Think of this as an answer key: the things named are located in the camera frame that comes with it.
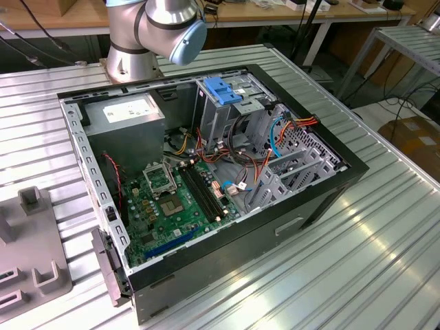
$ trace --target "green circuit board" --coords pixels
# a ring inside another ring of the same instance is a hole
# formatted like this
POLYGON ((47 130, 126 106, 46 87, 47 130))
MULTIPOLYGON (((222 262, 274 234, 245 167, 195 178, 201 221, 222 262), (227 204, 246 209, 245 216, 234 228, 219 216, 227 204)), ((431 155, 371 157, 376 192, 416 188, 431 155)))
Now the green circuit board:
MULTIPOLYGON (((210 182, 211 179, 215 180, 205 163, 198 162, 194 168, 201 177, 209 179, 210 182)), ((220 221, 209 222, 178 169, 172 168, 171 175, 177 185, 175 194, 161 195, 158 200, 153 198, 145 176, 122 185, 128 206, 126 231, 131 243, 126 249, 126 255, 131 267, 143 264, 151 257, 151 253, 160 249, 165 252, 175 248, 240 217, 237 207, 229 197, 217 199, 214 189, 206 184, 223 212, 226 211, 220 221)), ((148 178, 151 178, 155 187, 158 182, 163 182, 163 184, 168 182, 160 171, 149 173, 148 178)))

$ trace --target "metal shelf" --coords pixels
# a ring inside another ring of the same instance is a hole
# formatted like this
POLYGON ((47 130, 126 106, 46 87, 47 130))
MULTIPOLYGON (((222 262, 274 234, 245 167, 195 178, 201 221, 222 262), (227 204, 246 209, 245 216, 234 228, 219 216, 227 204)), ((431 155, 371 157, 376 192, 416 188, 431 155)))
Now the metal shelf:
POLYGON ((385 48, 381 52, 383 55, 392 48, 412 59, 424 69, 440 76, 440 36, 419 26, 376 27, 368 36, 342 80, 337 93, 339 99, 344 95, 351 79, 353 79, 376 39, 385 43, 385 48))

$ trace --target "gray robot arm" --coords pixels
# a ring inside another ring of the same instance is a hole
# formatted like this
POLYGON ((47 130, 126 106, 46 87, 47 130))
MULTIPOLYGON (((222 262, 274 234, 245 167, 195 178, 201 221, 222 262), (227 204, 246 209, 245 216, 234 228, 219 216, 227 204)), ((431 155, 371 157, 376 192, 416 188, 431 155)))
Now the gray robot arm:
POLYGON ((193 0, 107 0, 111 47, 107 71, 126 83, 159 75, 156 54, 187 65, 206 39, 193 0))

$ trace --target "expansion slot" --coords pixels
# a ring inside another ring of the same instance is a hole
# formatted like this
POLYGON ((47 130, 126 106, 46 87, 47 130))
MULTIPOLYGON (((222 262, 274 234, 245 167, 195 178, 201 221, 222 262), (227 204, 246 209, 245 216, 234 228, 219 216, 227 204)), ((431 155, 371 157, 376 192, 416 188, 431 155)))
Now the expansion slot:
POLYGON ((223 210, 194 167, 181 168, 179 174, 210 223, 224 217, 223 210))
POLYGON ((168 243, 165 243, 155 249, 152 249, 150 251, 147 251, 144 253, 145 259, 151 258, 153 256, 157 256, 158 254, 164 253, 165 251, 168 251, 172 248, 175 248, 178 245, 181 245, 189 240, 191 240, 200 228, 196 228, 194 230, 191 230, 190 232, 186 233, 185 235, 182 235, 180 237, 177 237, 176 239, 173 239, 172 241, 169 241, 168 243))

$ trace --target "metal slotted tabletop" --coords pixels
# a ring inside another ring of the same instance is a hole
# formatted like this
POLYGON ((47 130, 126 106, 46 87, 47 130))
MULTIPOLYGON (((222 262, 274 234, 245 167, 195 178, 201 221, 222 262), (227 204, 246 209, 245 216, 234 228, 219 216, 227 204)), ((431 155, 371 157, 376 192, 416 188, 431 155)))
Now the metal slotted tabletop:
MULTIPOLYGON (((370 170, 313 226, 166 310, 150 329, 434 329, 440 320, 439 185, 275 49, 203 52, 176 73, 259 64, 370 170)), ((56 93, 108 85, 101 66, 0 76, 0 198, 48 188, 74 288, 0 329, 137 329, 113 308, 91 246, 98 227, 56 93)))

